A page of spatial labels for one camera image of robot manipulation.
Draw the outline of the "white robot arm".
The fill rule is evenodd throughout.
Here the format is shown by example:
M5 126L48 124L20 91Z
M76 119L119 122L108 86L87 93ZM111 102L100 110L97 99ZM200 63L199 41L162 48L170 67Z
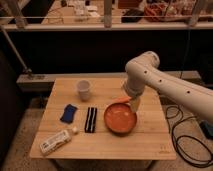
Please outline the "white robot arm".
M124 90L136 100L149 86L200 118L213 124L213 90L173 77L158 70L159 56L147 51L127 62Z

